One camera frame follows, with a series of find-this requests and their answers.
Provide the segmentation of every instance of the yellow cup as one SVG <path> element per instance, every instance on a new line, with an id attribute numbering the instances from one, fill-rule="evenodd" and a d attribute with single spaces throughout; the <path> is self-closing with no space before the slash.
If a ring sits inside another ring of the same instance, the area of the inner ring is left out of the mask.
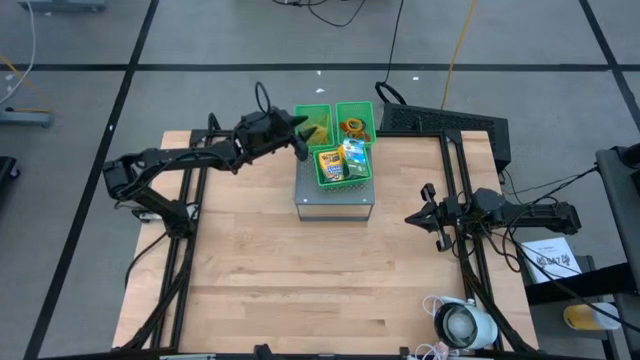
<path id="1" fill-rule="evenodd" d="M 618 317 L 618 309 L 609 303 L 594 303 L 598 309 Z M 603 315 L 587 305 L 567 306 L 563 312 L 564 321 L 575 330 L 615 330 L 620 323 Z"/>

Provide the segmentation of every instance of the gray metal box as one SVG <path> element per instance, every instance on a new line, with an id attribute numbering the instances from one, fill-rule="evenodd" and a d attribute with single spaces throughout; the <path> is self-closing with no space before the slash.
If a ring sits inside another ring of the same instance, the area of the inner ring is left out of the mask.
<path id="1" fill-rule="evenodd" d="M 371 149 L 367 150 L 373 171 Z M 374 179 L 356 185 L 325 189 L 318 186 L 310 154 L 296 167 L 296 208 L 300 221 L 368 221 L 375 204 Z"/>

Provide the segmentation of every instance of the yellow crayon box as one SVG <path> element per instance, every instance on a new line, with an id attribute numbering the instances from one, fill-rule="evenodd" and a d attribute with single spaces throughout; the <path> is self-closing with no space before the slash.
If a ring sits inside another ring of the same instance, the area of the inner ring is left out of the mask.
<path id="1" fill-rule="evenodd" d="M 318 160 L 327 182 L 344 180 L 344 171 L 340 152 L 337 150 L 321 152 L 318 154 Z"/>

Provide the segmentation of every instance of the black floor line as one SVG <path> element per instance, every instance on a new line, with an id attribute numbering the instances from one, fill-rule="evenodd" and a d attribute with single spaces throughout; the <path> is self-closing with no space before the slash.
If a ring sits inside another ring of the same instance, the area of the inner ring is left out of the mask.
<path id="1" fill-rule="evenodd" d="M 28 64 L 15 64 L 24 71 Z M 37 64 L 32 71 L 126 71 L 127 64 Z M 624 71 L 640 71 L 640 64 L 622 65 Z M 282 63 L 282 64 L 138 64 L 136 71 L 250 72 L 250 71 L 385 71 L 385 63 Z M 613 69 L 610 64 L 457 64 L 455 71 L 493 72 L 593 72 Z M 0 65 L 0 71 L 9 71 Z M 448 71 L 449 64 L 393 64 L 393 71 Z"/>
<path id="2" fill-rule="evenodd" d="M 96 157 L 93 160 L 87 184 L 82 192 L 80 204 L 78 205 L 78 209 L 76 210 L 76 214 L 71 224 L 71 229 L 69 230 L 69 235 L 67 236 L 67 240 L 62 249 L 62 255 L 60 255 L 60 259 L 58 260 L 58 265 L 56 266 L 53 279 L 49 285 L 49 290 L 47 291 L 42 308 L 38 314 L 38 319 L 31 334 L 31 338 L 29 339 L 29 344 L 27 345 L 27 349 L 24 354 L 25 360 L 37 359 L 40 354 L 40 349 L 42 348 L 42 343 L 44 342 L 47 334 L 51 317 L 53 316 L 53 312 L 58 303 L 58 298 L 60 297 L 64 280 L 67 276 L 67 272 L 69 271 L 76 246 L 78 245 L 78 239 L 80 238 L 82 227 L 84 226 L 87 213 L 89 212 L 89 206 L 93 200 L 93 194 L 95 193 L 98 180 L 102 173 L 102 165 L 107 157 L 109 145 L 111 145 L 111 140 L 113 139 L 113 133 L 115 132 L 118 119 L 122 113 L 122 108 L 125 100 L 127 99 L 127 94 L 129 93 L 131 80 L 135 73 L 135 65 L 140 60 L 144 43 L 147 40 L 147 35 L 149 34 L 149 28 L 151 27 L 153 17 L 156 9 L 158 8 L 158 2 L 159 0 L 151 0 L 147 14 L 140 28 L 140 33 L 138 34 L 136 45 L 133 49 L 133 53 L 131 54 L 129 65 L 127 66 L 127 70 L 122 79 L 122 84 L 120 85 L 120 90 L 118 91 L 118 95 L 116 96 L 113 104 L 111 115 L 109 115 L 109 121 L 105 126 L 105 131 L 102 135 L 102 140 L 100 141 Z"/>
<path id="3" fill-rule="evenodd" d="M 600 28 L 600 24 L 598 24 L 598 20 L 596 19 L 596 15 L 593 13 L 593 9 L 591 9 L 591 5 L 589 5 L 589 1 L 580 0 L 580 6 L 584 11 L 584 14 L 587 17 L 587 21 L 589 22 L 589 26 L 591 26 L 591 30 L 593 31 L 593 35 L 596 37 L 598 41 L 598 45 L 604 54 L 604 58 L 607 60 L 607 64 L 611 67 L 611 72 L 613 73 L 613 78 L 618 85 L 618 89 L 620 89 L 620 94 L 622 94 L 622 98 L 624 99 L 627 108 L 629 109 L 629 113 L 633 118 L 633 121 L 636 123 L 638 130 L 640 130 L 640 109 L 638 109 L 638 103 L 636 102 L 635 96 L 633 92 L 629 88 L 629 84 L 627 83 L 627 79 L 624 78 L 624 74 L 622 71 L 632 71 L 631 69 L 638 68 L 637 65 L 618 65 L 616 61 L 616 57 L 613 55 L 613 51 L 611 51 L 611 47 L 607 42 L 607 39 L 602 32 L 602 28 Z"/>

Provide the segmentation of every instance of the green basket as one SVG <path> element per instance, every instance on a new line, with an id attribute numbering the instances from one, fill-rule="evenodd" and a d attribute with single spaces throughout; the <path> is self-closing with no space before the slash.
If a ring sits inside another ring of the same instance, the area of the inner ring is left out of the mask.
<path id="1" fill-rule="evenodd" d="M 364 132 L 370 136 L 370 140 L 364 143 L 367 148 L 376 143 L 376 120 L 373 117 L 373 104 L 371 101 L 337 103 L 336 115 L 336 132 L 338 134 L 336 145 L 342 145 L 344 141 L 345 132 L 340 128 L 340 123 L 348 118 L 360 119 L 366 124 Z"/>
<path id="2" fill-rule="evenodd" d="M 342 181 L 324 182 L 325 180 L 324 173 L 322 172 L 322 167 L 320 166 L 320 162 L 318 161 L 318 154 L 320 154 L 321 152 L 333 151 L 333 150 L 338 150 L 338 148 L 334 146 L 323 146 L 321 148 L 316 149 L 313 152 L 313 163 L 316 166 L 316 179 L 318 180 L 318 186 L 320 186 L 321 188 L 328 189 L 328 188 L 336 188 L 336 187 L 342 187 L 342 186 L 348 186 L 348 185 L 362 184 L 364 182 L 371 180 L 371 178 L 373 177 L 373 171 L 371 171 L 371 162 L 369 161 L 369 155 L 367 154 L 368 151 L 365 149 L 364 158 L 367 160 L 367 171 L 369 172 L 369 176 L 356 178 L 356 179 L 347 179 Z"/>
<path id="3" fill-rule="evenodd" d="M 307 145 L 309 145 L 309 150 L 313 151 L 315 149 L 318 149 L 319 147 L 335 146 L 331 105 L 296 105 L 295 114 L 297 116 L 306 115 L 309 117 L 307 120 L 305 120 L 305 122 L 296 126 L 296 133 L 299 133 L 301 130 L 307 129 L 313 125 L 320 125 L 327 129 L 328 134 L 326 143 L 310 144 L 309 141 L 314 140 L 314 137 L 312 136 L 307 142 Z"/>

